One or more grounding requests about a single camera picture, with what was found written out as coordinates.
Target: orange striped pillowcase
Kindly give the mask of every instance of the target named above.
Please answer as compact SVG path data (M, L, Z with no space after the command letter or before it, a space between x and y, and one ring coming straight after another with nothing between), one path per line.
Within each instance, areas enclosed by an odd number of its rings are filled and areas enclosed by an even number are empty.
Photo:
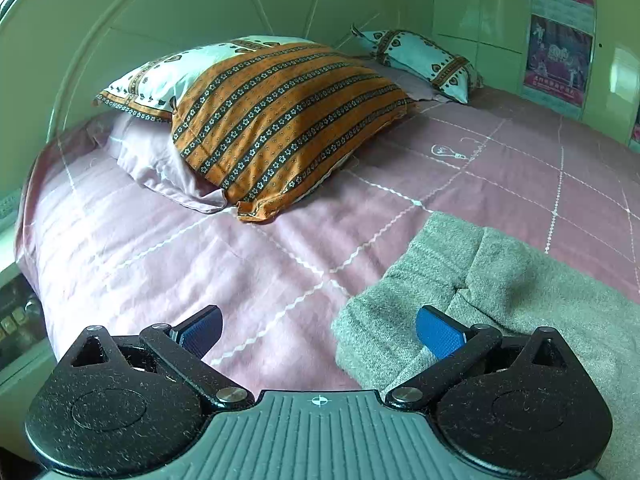
M356 59L291 43L211 66L178 103L172 135L239 219L263 221L311 192L411 102Z

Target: bedside table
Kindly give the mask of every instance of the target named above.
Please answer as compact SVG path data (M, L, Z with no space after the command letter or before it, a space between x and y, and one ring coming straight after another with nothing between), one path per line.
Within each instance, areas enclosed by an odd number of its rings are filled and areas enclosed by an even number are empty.
M15 264L0 282L0 447L35 460L24 434L31 401L56 359L47 339L40 300Z

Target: pink pillow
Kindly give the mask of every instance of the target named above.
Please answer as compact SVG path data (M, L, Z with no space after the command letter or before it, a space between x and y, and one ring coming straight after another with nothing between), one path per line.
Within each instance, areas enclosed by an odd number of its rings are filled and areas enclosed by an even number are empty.
M204 214L226 206L223 190L197 176L182 160L172 141L170 124L107 112L88 132L141 186Z

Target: pillowcase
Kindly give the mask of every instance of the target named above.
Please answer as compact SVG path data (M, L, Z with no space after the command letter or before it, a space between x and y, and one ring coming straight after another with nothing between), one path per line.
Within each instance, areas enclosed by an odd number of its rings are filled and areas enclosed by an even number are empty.
M311 43L309 40L285 36L246 36L226 43L197 46L162 56L127 72L96 98L140 119L169 123L184 93L214 63L293 42Z
M462 56L454 56L433 41L408 30L373 30L351 33L385 66L407 70L429 81L456 101L467 104L468 96L482 86L475 69Z
M141 186L204 214L225 207L223 191L193 173L182 160L168 124L116 112L103 115L88 132Z
M293 204L412 103L356 59L292 43L208 68L178 103L173 140L197 173L225 190L238 218Z
M437 92L433 85L424 78L399 68L392 68L378 63L375 59L361 59L367 68L375 70L382 77L396 83L414 101L439 101L447 103L449 98Z

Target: gray towel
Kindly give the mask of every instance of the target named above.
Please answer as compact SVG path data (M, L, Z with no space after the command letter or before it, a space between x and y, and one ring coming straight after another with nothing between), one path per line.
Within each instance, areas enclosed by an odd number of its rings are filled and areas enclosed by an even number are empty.
M613 416L598 471L610 480L640 478L640 306L500 231L436 212L382 279L335 319L338 365L384 396L433 364L415 335L424 304L505 335L556 327Z

